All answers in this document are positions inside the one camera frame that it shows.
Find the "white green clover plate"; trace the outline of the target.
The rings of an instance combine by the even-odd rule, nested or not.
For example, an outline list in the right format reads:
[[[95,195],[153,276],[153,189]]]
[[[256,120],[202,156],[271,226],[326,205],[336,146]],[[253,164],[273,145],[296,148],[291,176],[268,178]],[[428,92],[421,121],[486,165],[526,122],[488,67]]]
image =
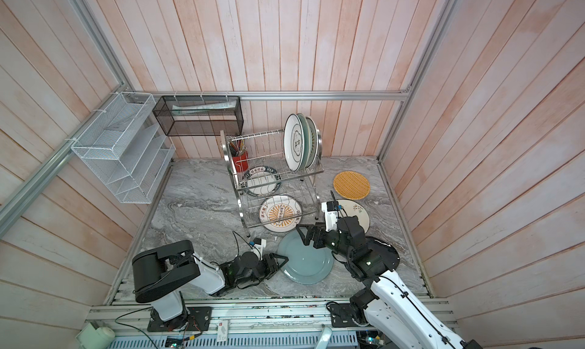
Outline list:
[[[285,124],[283,135],[283,151],[289,169],[296,172],[303,161],[305,136],[300,118],[291,114]]]

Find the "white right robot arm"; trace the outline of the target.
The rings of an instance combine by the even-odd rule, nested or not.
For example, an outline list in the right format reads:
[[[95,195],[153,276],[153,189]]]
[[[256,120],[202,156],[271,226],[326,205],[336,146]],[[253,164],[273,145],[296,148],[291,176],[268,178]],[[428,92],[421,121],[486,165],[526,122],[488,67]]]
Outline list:
[[[397,273],[400,257],[391,244],[367,236],[356,217],[342,217],[328,230],[323,223],[296,227],[304,245],[328,248],[345,258],[350,275],[365,288],[350,298],[352,319],[370,325],[399,348],[480,348],[442,323]]]

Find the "large teal plate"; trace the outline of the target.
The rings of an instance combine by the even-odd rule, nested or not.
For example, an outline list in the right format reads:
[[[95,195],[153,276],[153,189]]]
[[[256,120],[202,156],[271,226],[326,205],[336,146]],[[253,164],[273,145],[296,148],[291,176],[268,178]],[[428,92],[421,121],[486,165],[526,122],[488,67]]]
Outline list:
[[[335,261],[329,250],[315,249],[312,242],[304,245],[295,230],[284,236],[277,254],[288,258],[282,268],[283,273],[302,285],[313,285],[324,280],[331,273]]]

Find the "light blue flower plate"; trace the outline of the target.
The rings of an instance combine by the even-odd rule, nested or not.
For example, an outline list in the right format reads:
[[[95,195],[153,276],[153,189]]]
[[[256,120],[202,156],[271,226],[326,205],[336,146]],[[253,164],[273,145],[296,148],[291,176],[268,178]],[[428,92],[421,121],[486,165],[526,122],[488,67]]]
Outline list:
[[[303,132],[304,132],[304,149],[303,149],[303,161],[301,164],[301,168],[302,169],[306,169],[306,165],[308,163],[308,158],[309,158],[309,153],[311,151],[311,146],[312,146],[312,137],[311,137],[311,133],[309,130],[309,125],[307,123],[307,116],[304,116],[303,113],[298,113],[297,116],[300,119],[301,125],[303,126]]]

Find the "stainless steel dish rack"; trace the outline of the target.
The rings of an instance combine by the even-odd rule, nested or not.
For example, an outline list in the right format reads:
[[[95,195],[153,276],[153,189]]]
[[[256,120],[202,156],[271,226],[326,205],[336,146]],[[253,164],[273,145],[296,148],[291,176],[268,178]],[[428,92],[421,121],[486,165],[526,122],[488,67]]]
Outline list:
[[[222,132],[220,139],[238,215],[246,230],[263,227],[284,233],[306,217],[318,219],[321,198],[315,182],[324,172],[321,145],[308,167],[292,171],[283,152],[283,130],[241,136]]]

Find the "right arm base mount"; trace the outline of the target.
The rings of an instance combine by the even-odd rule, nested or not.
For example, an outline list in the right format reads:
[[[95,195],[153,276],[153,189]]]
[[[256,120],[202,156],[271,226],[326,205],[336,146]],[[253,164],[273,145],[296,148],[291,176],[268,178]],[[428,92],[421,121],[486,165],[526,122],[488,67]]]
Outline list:
[[[331,315],[331,325],[334,328],[368,326],[363,310],[353,303],[338,303],[330,301],[325,305]]]

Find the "orange sunburst plate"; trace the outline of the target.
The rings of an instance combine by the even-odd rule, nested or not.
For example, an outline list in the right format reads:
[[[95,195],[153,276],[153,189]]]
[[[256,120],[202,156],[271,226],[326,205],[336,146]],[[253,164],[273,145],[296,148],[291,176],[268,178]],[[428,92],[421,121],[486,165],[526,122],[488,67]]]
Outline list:
[[[267,198],[260,207],[261,224],[271,232],[286,233],[300,223],[303,209],[300,203],[287,195]]]
[[[306,168],[309,169],[316,163],[319,153],[321,152],[321,135],[312,118],[307,117],[306,120],[309,125],[309,130],[312,137],[311,151],[309,153],[308,163],[306,165]]]

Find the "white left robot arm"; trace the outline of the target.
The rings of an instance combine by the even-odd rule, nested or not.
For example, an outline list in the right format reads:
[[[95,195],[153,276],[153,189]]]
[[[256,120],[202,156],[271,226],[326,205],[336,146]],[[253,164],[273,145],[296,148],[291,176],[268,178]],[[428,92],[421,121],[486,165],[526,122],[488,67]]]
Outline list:
[[[219,265],[201,258],[190,240],[181,240],[141,252],[133,257],[134,294],[137,303],[152,307],[153,319],[166,326],[183,325],[189,315],[179,289],[190,284],[212,297],[254,287],[273,277],[289,262],[273,252],[250,249]]]

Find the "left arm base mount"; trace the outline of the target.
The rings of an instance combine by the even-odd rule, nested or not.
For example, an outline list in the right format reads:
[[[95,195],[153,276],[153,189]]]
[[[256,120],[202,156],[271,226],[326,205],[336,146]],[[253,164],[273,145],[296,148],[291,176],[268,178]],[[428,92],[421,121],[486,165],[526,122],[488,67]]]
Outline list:
[[[210,327],[211,317],[211,306],[187,306],[182,314],[165,322],[152,309],[147,332],[205,332]]]

